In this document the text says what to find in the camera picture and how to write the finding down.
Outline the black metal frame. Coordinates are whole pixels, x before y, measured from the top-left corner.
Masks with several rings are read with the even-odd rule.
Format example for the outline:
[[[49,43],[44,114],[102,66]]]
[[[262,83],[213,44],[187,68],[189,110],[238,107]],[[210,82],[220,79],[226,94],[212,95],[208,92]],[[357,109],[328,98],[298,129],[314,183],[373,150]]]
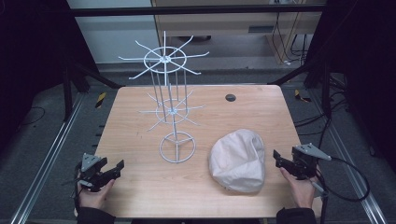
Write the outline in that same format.
[[[139,43],[155,48],[163,44],[163,38],[159,36],[155,17],[157,15],[190,15],[190,14],[240,14],[240,13],[270,13],[270,12],[323,12],[327,6],[325,4],[308,4],[308,5],[285,5],[285,6],[195,6],[195,7],[70,7],[67,10],[61,10],[60,14],[73,17],[79,24],[82,31],[91,28],[104,28],[107,31],[112,29],[116,31],[131,30],[131,37]],[[213,35],[194,36],[184,49],[197,49],[200,45],[210,40]],[[194,84],[220,84],[220,83],[253,83],[258,82],[257,68],[244,68],[241,60],[246,56],[231,55],[241,49],[232,35],[219,35],[227,42],[224,47],[216,49],[220,53],[219,57],[209,57],[194,59],[192,63],[187,63],[189,69],[200,72],[199,76],[190,75]],[[189,36],[170,36],[167,37],[167,44],[171,39],[177,37],[180,46]],[[113,52],[113,58],[117,64],[134,69],[137,75],[144,70],[145,66],[141,62],[122,61],[124,58],[140,58],[146,54],[146,50],[137,46],[134,42],[126,40],[116,45],[117,50]]]

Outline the white wire display rack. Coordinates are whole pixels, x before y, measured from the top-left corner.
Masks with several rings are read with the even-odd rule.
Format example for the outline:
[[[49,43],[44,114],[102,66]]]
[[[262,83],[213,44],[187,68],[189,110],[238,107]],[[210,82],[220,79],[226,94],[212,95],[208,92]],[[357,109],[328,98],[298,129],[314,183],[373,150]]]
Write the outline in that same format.
[[[141,110],[141,113],[156,116],[157,121],[149,128],[150,131],[160,124],[171,126],[171,132],[165,135],[159,144],[161,157],[170,163],[185,162],[196,150],[194,137],[177,128],[177,125],[183,121],[196,125],[196,122],[189,118],[189,114],[194,109],[203,108],[202,105],[189,105],[188,100],[193,91],[188,91],[187,75],[199,76],[200,72],[189,69],[187,62],[188,59],[205,57],[209,52],[186,53],[184,48],[193,40],[192,35],[187,37],[181,46],[170,46],[167,44],[166,32],[163,32],[163,44],[158,48],[149,48],[135,41],[137,46],[147,51],[143,57],[120,57],[122,61],[141,62],[145,66],[143,71],[129,77],[130,80],[150,74],[154,93],[149,93],[148,97],[156,103],[156,107],[152,110]]]

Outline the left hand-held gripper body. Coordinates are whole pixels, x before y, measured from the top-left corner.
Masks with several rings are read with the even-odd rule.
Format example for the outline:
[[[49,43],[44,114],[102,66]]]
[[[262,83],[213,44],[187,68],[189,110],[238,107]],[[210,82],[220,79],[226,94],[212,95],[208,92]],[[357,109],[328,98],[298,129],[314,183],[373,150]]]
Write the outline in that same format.
[[[103,172],[97,172],[94,165],[101,160],[101,157],[84,153],[79,168],[78,183],[85,189],[98,192],[110,180],[103,179]]]

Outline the person's left hand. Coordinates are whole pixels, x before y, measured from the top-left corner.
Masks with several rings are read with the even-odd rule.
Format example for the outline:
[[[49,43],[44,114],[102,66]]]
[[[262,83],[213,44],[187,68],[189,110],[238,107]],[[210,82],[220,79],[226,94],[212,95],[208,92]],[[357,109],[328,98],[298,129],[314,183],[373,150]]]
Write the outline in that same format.
[[[98,192],[91,192],[78,185],[78,204],[80,207],[89,207],[94,209],[103,209],[106,202],[106,196],[115,184],[115,180],[111,179]]]

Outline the black sleeve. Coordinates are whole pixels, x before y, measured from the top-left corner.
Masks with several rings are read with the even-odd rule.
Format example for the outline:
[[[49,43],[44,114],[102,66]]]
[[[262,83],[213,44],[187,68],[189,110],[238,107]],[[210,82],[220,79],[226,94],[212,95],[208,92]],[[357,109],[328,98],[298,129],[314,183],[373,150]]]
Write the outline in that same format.
[[[114,224],[115,217],[96,208],[80,207],[77,224]]]
[[[282,208],[276,213],[276,224],[317,224],[310,208]]]

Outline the black curtain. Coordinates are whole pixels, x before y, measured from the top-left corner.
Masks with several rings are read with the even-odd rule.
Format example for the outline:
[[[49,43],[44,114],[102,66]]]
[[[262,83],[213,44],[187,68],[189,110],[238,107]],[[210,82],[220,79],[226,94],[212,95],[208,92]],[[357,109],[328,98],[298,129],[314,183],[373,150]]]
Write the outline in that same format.
[[[75,62],[96,71],[75,18],[48,14],[67,0],[0,0],[0,156],[35,96],[63,82],[58,43]]]
[[[396,0],[327,0],[307,59],[322,53],[374,148],[396,173]]]

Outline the person's right hand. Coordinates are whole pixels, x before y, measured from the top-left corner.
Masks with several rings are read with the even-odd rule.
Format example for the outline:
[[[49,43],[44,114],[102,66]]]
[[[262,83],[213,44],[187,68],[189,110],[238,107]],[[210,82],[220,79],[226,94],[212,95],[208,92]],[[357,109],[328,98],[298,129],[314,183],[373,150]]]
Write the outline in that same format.
[[[317,183],[318,179],[313,177],[305,180],[298,180],[285,168],[280,168],[280,173],[290,184],[292,198],[296,206],[299,208],[311,208],[316,192],[314,183]]]

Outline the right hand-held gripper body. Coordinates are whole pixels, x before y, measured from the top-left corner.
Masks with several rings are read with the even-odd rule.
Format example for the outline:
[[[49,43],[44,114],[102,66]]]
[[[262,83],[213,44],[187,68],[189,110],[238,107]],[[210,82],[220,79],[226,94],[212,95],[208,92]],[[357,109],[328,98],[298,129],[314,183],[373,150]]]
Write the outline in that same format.
[[[294,146],[291,154],[292,161],[296,166],[296,172],[293,175],[299,180],[308,179],[316,175],[318,160],[330,161],[332,159],[331,156],[312,143]]]

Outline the black right sleeve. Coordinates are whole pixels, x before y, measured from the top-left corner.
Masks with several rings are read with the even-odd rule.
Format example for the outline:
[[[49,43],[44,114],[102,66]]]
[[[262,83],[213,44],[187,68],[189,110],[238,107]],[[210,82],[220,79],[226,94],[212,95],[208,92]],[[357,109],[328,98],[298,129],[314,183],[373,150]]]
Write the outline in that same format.
[[[317,224],[310,208],[282,208],[276,213],[276,224]]]

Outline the white cloth hat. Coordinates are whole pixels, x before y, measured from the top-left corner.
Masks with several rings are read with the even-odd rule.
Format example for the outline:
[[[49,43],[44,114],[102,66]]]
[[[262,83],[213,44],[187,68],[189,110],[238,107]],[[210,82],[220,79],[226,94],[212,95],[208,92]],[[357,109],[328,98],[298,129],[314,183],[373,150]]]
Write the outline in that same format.
[[[209,172],[227,190],[259,192],[265,178],[265,147],[255,132],[239,129],[221,137],[212,147]]]

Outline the wooden cabinet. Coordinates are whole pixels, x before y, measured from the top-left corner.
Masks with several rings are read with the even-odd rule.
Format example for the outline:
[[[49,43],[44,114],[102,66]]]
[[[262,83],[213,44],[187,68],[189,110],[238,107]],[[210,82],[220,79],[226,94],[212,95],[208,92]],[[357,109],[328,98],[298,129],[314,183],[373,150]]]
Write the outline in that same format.
[[[155,7],[195,6],[285,6],[324,4],[327,0],[150,0]],[[270,12],[240,14],[157,15],[160,37],[206,35],[264,35],[279,63],[291,60],[291,46],[297,35],[312,35],[321,13]]]

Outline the black left sleeve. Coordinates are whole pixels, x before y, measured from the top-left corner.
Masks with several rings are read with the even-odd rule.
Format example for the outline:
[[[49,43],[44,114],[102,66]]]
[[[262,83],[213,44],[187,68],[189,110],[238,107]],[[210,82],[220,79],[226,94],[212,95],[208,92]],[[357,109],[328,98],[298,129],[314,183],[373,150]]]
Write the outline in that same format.
[[[115,217],[96,208],[80,207],[77,224],[114,224]]]

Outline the aluminium floor rail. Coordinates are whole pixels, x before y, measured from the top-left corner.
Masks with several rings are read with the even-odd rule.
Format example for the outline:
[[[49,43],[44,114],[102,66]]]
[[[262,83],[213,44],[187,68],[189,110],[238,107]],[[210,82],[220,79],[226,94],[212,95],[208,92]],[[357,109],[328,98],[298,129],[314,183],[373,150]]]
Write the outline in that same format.
[[[45,159],[42,161],[41,166],[38,169],[32,184],[30,185],[30,188],[27,190],[23,200],[10,219],[9,224],[25,224],[27,221],[33,207],[35,206],[38,196],[47,182],[50,171],[62,150],[64,142],[76,120],[84,98],[84,93],[77,94],[76,100],[72,104],[72,112],[69,118],[63,122],[59,132],[57,132],[57,135],[53,140]]]
[[[342,138],[334,124],[330,121],[327,127],[328,134],[330,135],[330,139],[333,144],[332,148],[336,151],[337,158],[349,162],[351,165],[355,165],[355,162],[350,156],[347,147],[343,143]],[[348,176],[348,179],[353,186],[353,189],[356,192],[357,196],[362,197],[365,192],[368,193],[367,197],[361,201],[361,205],[370,222],[372,224],[388,224],[388,221],[386,220],[374,195],[371,191],[368,190],[368,186],[364,181],[363,175],[360,175],[356,169],[352,168],[347,164],[344,165],[344,168],[346,171],[346,175]]]

